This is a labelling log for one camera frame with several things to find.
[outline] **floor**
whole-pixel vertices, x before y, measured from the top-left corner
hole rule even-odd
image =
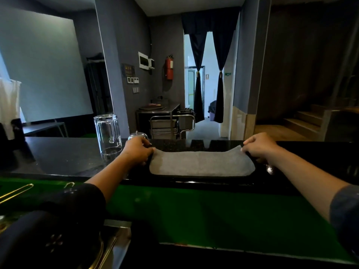
[[[260,132],[267,132],[274,140],[296,140],[296,141],[305,141],[310,142],[311,140],[298,134],[297,132],[290,130],[285,126],[273,125],[273,124],[264,124],[257,125],[254,128],[254,134]]]
[[[219,123],[211,122],[209,118],[196,123],[193,131],[187,132],[187,139],[190,140],[228,140],[219,136]]]

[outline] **fire extinguisher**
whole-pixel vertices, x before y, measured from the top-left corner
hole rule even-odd
[[[166,64],[166,79],[173,80],[173,55],[169,55],[165,61]]]

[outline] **ceiling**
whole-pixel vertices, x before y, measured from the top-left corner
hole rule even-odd
[[[95,0],[37,0],[60,13],[95,8]],[[169,15],[189,11],[241,6],[245,0],[135,0],[147,16]],[[335,0],[272,0],[272,4],[299,4]]]

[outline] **white screen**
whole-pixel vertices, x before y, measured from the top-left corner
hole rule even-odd
[[[0,7],[0,51],[27,122],[92,113],[72,20]]]

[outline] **wooden stair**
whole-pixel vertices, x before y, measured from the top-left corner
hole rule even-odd
[[[324,110],[324,106],[311,105],[311,111],[296,112],[294,118],[284,119],[284,125],[308,139],[317,140],[323,121]]]

